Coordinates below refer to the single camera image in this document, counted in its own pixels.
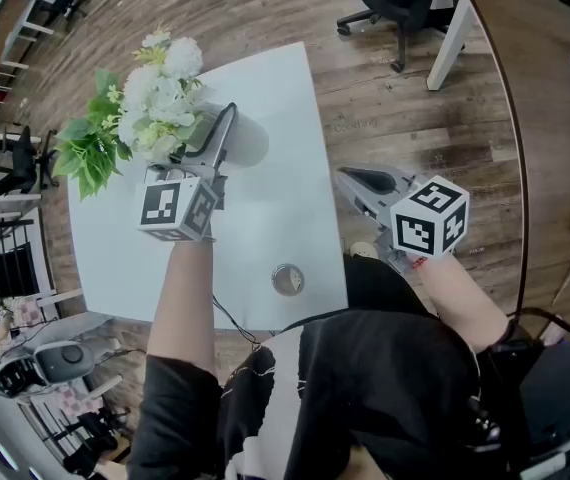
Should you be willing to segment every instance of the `wooden floor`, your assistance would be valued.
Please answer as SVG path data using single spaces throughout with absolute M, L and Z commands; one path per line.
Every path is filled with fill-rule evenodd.
M 331 165 L 394 164 L 441 174 L 468 189 L 471 225 L 458 257 L 497 304 L 510 311 L 521 253 L 519 171 L 505 95 L 485 39 L 475 27 L 448 83 L 430 93 L 425 81 L 443 36 L 433 30 L 412 36 L 407 67 L 397 75 L 389 67 L 397 49 L 390 23 L 357 24 L 351 37 L 337 35 L 336 19 L 362 9 L 359 0 L 92 0 L 86 6 L 88 17 L 69 34 L 59 23 L 52 37 L 32 49 L 27 61 L 32 67 L 18 78 L 1 119 L 28 123 L 41 136 L 60 129 L 66 119 L 83 114 L 94 91 L 94 69 L 126 75 L 135 65 L 131 52 L 161 22 L 175 37 L 198 40 L 204 70 L 304 41 Z M 27 101 L 21 108 L 23 98 Z M 339 194 L 336 201 L 344 246 L 372 240 L 374 228 Z M 57 289 L 77 288 L 65 183 L 46 191 L 43 212 Z M 415 288 L 421 296 L 421 287 Z M 82 300 L 65 307 L 66 313 L 83 310 Z M 116 335 L 125 348 L 144 348 L 149 324 L 113 321 L 100 332 Z M 249 351 L 238 334 L 217 335 L 221 381 Z M 124 375 L 110 396 L 134 409 L 132 428 L 142 395 L 141 365 L 141 354 L 132 353 L 94 374 L 97 380 L 115 372 Z

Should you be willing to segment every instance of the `chair wheel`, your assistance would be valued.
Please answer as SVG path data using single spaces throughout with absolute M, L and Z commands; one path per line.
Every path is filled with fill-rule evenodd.
M 405 64 L 401 64 L 400 62 L 395 60 L 395 61 L 392 61 L 392 63 L 389 65 L 389 67 L 392 68 L 392 71 L 394 71 L 395 73 L 400 73 L 401 71 L 403 71 L 405 69 Z

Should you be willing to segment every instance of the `white table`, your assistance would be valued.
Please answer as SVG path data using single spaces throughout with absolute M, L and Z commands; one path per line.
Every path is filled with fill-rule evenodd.
M 225 210 L 212 228 L 214 293 L 237 322 L 280 330 L 303 318 L 347 307 L 345 274 L 329 165 L 303 43 L 270 50 L 199 77 L 211 103 L 234 101 L 269 136 L 254 167 L 227 170 Z M 90 311 L 151 321 L 172 245 L 134 228 L 133 196 L 145 178 L 135 155 L 123 177 L 79 200 L 69 183 L 74 250 Z M 294 264 L 305 277 L 299 295 L 276 292 L 271 274 Z M 233 328 L 215 311 L 217 328 Z

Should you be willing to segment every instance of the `black shirt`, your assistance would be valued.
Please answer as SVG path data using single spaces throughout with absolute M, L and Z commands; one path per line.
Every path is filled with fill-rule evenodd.
M 347 310 L 266 341 L 224 388 L 150 356 L 130 480 L 332 479 L 367 448 L 393 479 L 473 475 L 458 435 L 475 356 L 431 315 Z

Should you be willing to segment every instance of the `curved wooden desk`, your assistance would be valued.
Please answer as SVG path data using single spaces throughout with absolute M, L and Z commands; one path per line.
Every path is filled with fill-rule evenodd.
M 430 90 L 441 87 L 475 17 L 503 82 L 518 148 L 518 305 L 549 307 L 570 267 L 570 8 L 556 0 L 460 0 Z

